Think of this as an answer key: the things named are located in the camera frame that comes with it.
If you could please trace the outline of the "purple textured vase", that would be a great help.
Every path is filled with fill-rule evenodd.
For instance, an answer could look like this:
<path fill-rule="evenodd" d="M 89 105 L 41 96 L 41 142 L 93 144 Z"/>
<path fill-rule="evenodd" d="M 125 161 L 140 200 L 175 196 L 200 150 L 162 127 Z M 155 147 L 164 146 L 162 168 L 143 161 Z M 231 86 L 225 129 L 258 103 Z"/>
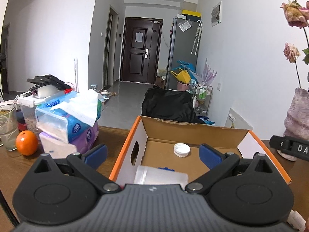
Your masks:
<path fill-rule="evenodd" d="M 284 120 L 284 136 L 291 136 L 308 141 L 309 138 L 309 103 L 308 91 L 296 88 L 291 106 Z"/>

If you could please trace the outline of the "black device on jar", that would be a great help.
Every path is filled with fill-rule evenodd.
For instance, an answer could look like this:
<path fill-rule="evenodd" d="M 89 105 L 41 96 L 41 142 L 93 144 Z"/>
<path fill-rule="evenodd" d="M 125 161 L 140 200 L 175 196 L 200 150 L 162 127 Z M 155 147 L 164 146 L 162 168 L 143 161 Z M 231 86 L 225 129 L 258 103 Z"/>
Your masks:
<path fill-rule="evenodd" d="M 59 80 L 57 77 L 50 75 L 50 74 L 35 76 L 34 78 L 28 78 L 27 82 L 34 84 L 34 86 L 30 88 L 30 90 L 36 90 L 36 89 L 39 89 L 47 85 L 54 86 L 58 90 L 62 90 L 62 91 L 68 90 L 71 88 L 69 85 L 65 84 L 65 82 Z"/>

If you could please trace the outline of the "red orange cardboard box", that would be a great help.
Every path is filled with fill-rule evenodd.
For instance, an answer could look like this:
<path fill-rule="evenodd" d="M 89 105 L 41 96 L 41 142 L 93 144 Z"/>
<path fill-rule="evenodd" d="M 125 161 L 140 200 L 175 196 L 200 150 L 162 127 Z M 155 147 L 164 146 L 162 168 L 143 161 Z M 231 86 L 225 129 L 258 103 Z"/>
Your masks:
<path fill-rule="evenodd" d="M 190 146 L 191 152 L 181 158 L 174 154 L 176 143 Z M 109 179 L 120 186 L 132 184 L 139 165 L 169 168 L 186 173 L 190 181 L 209 168 L 199 159 L 199 146 L 207 144 L 221 153 L 235 152 L 245 159 L 256 152 L 266 154 L 277 167 L 287 184 L 292 179 L 272 152 L 250 130 L 231 129 L 205 124 L 181 123 L 138 116 L 123 144 Z"/>

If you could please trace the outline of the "black bag on chair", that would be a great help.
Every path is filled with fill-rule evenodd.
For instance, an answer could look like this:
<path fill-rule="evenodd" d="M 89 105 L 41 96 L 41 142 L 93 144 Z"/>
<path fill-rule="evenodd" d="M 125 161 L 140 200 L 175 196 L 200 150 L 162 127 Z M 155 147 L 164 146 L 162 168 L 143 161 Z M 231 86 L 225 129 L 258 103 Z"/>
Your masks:
<path fill-rule="evenodd" d="M 204 124 L 195 113 L 190 93 L 164 90 L 157 86 L 146 91 L 141 114 L 163 120 Z"/>

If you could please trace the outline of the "clear lidded storage jar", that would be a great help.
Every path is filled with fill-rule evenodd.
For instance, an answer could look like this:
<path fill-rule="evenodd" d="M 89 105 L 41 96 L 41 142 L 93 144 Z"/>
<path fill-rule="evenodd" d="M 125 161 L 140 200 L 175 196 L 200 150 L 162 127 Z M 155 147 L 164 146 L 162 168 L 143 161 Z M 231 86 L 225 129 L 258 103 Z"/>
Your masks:
<path fill-rule="evenodd" d="M 21 107 L 27 129 L 32 131 L 37 137 L 39 137 L 41 130 L 36 126 L 36 107 L 60 95 L 61 92 L 58 92 L 48 97 L 39 98 L 37 94 L 33 94 L 31 91 L 28 91 L 19 96 L 18 103 Z"/>

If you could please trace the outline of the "yellow bag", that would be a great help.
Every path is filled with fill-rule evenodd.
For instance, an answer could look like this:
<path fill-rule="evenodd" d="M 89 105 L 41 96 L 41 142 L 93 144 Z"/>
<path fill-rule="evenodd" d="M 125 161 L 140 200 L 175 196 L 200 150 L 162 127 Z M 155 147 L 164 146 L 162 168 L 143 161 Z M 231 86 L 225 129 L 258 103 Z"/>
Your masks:
<path fill-rule="evenodd" d="M 184 69 L 178 69 L 179 73 L 171 70 L 170 73 L 177 79 L 178 82 L 182 84 L 189 84 L 191 77 L 189 73 Z"/>

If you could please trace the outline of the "white bottle cap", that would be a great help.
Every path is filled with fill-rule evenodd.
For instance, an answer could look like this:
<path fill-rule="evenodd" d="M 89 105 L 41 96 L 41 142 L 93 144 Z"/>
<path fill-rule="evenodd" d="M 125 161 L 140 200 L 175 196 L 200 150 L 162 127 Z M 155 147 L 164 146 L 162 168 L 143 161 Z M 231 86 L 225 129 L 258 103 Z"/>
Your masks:
<path fill-rule="evenodd" d="M 178 157 L 184 158 L 191 152 L 190 146 L 185 143 L 176 143 L 173 147 L 174 154 Z"/>

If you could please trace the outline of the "dark brown entrance door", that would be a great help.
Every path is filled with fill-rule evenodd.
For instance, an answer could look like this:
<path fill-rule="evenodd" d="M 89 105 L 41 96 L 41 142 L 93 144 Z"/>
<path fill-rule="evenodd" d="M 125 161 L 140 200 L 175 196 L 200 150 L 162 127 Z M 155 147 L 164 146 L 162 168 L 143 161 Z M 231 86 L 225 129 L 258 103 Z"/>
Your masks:
<path fill-rule="evenodd" d="M 120 80 L 154 84 L 159 63 L 162 19 L 125 18 Z"/>

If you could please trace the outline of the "drinking glass with straw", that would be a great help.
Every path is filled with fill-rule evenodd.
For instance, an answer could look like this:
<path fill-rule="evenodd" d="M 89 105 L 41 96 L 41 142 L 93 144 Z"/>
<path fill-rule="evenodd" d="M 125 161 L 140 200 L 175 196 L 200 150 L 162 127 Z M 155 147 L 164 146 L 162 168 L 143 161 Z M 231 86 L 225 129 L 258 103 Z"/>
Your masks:
<path fill-rule="evenodd" d="M 18 120 L 16 117 L 16 103 L 19 96 L 13 101 L 4 102 L 1 106 L 1 142 L 7 151 L 14 151 L 16 147 L 16 138 L 19 134 Z"/>

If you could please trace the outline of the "metal utility cart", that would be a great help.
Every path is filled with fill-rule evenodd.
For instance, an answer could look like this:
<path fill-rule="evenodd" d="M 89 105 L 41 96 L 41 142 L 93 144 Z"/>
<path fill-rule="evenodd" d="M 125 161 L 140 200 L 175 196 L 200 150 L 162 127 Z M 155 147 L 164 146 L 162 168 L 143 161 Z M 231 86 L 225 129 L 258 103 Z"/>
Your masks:
<path fill-rule="evenodd" d="M 193 94 L 193 107 L 197 116 L 208 116 L 212 101 L 213 87 L 197 85 Z"/>

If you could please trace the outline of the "grey refrigerator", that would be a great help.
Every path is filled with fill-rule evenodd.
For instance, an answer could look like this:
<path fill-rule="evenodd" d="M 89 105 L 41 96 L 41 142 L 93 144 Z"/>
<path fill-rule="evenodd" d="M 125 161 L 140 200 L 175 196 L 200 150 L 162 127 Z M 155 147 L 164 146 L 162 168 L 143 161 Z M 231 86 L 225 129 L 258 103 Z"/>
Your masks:
<path fill-rule="evenodd" d="M 195 70 L 197 64 L 197 40 L 199 37 L 199 25 L 195 22 L 175 16 L 172 21 L 170 34 L 170 46 L 168 65 L 166 68 L 165 89 L 176 90 L 177 80 L 170 71 L 177 72 L 178 67 L 183 66 L 178 62 L 192 64 Z"/>

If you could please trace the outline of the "blue tissue pack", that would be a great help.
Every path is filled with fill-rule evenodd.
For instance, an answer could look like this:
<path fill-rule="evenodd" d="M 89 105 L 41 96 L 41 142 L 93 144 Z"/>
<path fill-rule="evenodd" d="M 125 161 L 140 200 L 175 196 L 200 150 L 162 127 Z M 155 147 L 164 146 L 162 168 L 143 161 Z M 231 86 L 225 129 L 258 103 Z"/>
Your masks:
<path fill-rule="evenodd" d="M 93 89 L 72 91 L 36 107 L 37 127 L 54 138 L 71 143 L 101 116 L 103 96 Z"/>

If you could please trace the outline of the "white spray bottle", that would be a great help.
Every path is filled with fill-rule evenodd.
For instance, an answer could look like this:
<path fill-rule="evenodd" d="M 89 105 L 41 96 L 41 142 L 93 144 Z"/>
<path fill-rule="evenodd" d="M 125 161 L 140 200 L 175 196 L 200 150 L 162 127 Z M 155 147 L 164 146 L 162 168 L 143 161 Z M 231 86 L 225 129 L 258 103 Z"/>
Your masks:
<path fill-rule="evenodd" d="M 306 229 L 306 221 L 305 219 L 294 210 L 291 210 L 287 223 L 295 230 L 295 231 L 305 231 Z"/>

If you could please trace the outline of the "clear plastic container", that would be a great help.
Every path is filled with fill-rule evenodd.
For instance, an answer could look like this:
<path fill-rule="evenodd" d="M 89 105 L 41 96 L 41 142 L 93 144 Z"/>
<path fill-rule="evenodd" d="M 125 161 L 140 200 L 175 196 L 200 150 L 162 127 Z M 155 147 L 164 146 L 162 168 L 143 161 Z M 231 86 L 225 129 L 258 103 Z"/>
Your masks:
<path fill-rule="evenodd" d="M 139 165 L 134 178 L 134 184 L 139 185 L 172 185 L 179 184 L 184 190 L 188 184 L 186 173 L 175 172 L 168 168 L 154 168 Z"/>

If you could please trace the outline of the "white wall panel box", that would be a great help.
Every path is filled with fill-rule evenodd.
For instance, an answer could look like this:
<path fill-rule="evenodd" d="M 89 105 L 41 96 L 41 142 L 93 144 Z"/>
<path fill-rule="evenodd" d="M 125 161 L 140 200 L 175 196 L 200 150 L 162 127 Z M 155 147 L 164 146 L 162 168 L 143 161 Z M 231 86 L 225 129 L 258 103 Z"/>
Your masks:
<path fill-rule="evenodd" d="M 220 1 L 212 9 L 212 12 L 211 12 L 211 25 L 212 25 L 212 27 L 221 23 L 221 20 L 222 20 L 221 11 L 222 11 L 222 1 Z"/>

